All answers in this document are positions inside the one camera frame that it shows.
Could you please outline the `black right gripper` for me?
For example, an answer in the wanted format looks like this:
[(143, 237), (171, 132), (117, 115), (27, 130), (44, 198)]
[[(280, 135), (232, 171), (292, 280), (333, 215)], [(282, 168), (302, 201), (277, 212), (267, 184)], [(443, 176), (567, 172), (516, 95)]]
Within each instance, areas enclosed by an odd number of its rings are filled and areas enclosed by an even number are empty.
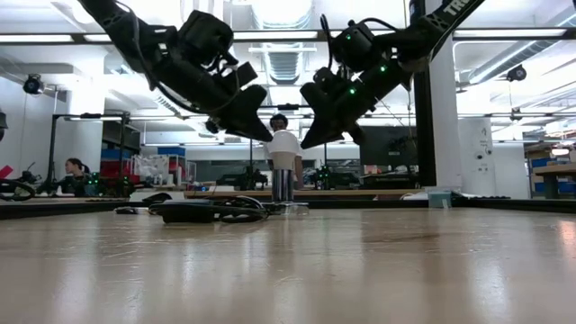
[(364, 116), (397, 86), (411, 89), (412, 73), (404, 70), (395, 58), (380, 59), (346, 87), (335, 101), (336, 111), (327, 96), (312, 82), (302, 86), (300, 92), (314, 112), (310, 129), (301, 142), (310, 149), (332, 141), (342, 140), (347, 132), (357, 145), (365, 142), (366, 135), (357, 120)]

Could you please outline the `person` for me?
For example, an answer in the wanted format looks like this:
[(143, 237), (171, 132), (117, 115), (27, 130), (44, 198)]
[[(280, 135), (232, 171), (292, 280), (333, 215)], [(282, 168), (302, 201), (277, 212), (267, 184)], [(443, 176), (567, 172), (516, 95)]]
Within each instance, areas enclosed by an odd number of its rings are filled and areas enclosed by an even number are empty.
[[(277, 131), (286, 131), (288, 127), (288, 119), (281, 113), (275, 114), (270, 118), (269, 125), (273, 132)], [(264, 153), (266, 157), (266, 162), (268, 167), (273, 170), (274, 169), (274, 161), (270, 158), (268, 145), (264, 144)], [(296, 153), (296, 156), (293, 161), (294, 165), (294, 176), (295, 176), (295, 188), (297, 190), (301, 190), (304, 187), (303, 181), (303, 166), (302, 166), (302, 148), (299, 148), (299, 151)]]
[(73, 194), (75, 197), (97, 196), (97, 184), (90, 169), (79, 158), (71, 157), (65, 162), (66, 176), (58, 182), (58, 188), (63, 194)]

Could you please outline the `black monitor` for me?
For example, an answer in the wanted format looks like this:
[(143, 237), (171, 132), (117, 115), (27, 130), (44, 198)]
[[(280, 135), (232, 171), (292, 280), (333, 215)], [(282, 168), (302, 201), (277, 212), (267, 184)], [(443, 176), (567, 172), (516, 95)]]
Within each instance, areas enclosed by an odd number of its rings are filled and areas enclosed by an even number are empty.
[(418, 163), (417, 130), (408, 126), (364, 126), (360, 145), (362, 165), (415, 166)]

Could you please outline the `overhead LED light bar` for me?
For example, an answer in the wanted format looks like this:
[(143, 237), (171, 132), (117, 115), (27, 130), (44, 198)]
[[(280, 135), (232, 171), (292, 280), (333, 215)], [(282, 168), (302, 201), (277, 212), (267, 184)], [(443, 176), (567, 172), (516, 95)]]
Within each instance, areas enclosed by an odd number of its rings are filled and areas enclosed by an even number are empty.
[[(461, 29), (453, 33), (454, 41), (567, 41), (576, 40), (576, 27)], [(322, 31), (236, 31), (234, 41), (250, 42), (318, 42)], [(0, 34), (0, 45), (110, 45), (104, 33)]]

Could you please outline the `wooden workbench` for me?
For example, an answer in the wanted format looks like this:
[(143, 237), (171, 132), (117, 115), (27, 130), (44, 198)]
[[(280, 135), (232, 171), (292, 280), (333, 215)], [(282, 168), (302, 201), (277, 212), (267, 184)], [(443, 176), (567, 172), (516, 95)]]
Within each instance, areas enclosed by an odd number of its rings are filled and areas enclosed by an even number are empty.
[(559, 199), (559, 177), (569, 177), (576, 182), (576, 163), (540, 166), (533, 169), (536, 176), (544, 179), (544, 197)]

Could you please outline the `small blue cup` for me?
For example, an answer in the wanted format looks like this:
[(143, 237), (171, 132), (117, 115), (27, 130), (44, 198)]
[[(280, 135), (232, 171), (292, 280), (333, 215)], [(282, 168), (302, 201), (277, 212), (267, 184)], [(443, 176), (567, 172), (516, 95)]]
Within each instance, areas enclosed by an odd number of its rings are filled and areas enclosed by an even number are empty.
[(428, 207), (433, 209), (450, 209), (452, 192), (449, 190), (431, 190), (427, 192)]

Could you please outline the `black aluminium table frame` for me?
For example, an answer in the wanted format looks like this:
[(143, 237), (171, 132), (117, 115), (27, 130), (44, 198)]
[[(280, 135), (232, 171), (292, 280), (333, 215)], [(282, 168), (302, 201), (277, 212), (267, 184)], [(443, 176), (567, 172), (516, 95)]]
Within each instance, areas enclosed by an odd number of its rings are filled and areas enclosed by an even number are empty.
[[(409, 209), (427, 208), (424, 200), (398, 201), (361, 201), (361, 200), (315, 200), (307, 202), (310, 209)], [(497, 210), (556, 212), (576, 214), (576, 201), (569, 200), (513, 200), (488, 198), (457, 198), (452, 200), (455, 208), (485, 208)], [(57, 216), (67, 214), (83, 214), (92, 212), (111, 212), (118, 207), (149, 207), (145, 202), (123, 201), (70, 201), (56, 202), (4, 202), (0, 203), (0, 221), (35, 217)]]

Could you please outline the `black background station frame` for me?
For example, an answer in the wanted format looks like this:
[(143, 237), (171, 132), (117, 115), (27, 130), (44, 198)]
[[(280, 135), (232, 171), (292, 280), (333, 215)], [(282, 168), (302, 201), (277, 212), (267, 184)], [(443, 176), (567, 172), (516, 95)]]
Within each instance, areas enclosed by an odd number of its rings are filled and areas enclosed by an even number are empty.
[(61, 171), (59, 162), (63, 162), (63, 158), (79, 158), (82, 162), (88, 162), (92, 171), (100, 169), (104, 143), (104, 123), (118, 122), (120, 124), (117, 156), (118, 175), (112, 178), (112, 188), (116, 197), (122, 197), (125, 187), (123, 172), (124, 132), (130, 119), (131, 117), (127, 112), (53, 114), (49, 145), (49, 170), (46, 182), (59, 175)]

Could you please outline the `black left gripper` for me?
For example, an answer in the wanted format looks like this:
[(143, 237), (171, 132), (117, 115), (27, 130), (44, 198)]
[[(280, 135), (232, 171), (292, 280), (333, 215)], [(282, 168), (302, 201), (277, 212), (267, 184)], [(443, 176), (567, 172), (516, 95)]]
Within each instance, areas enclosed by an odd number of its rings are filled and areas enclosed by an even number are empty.
[(273, 135), (260, 120), (257, 110), (267, 96), (261, 85), (241, 91), (242, 73), (236, 66), (210, 74), (186, 62), (168, 65), (168, 87), (191, 105), (186, 109), (208, 116), (205, 128), (212, 133), (226, 131), (250, 140), (269, 142)]

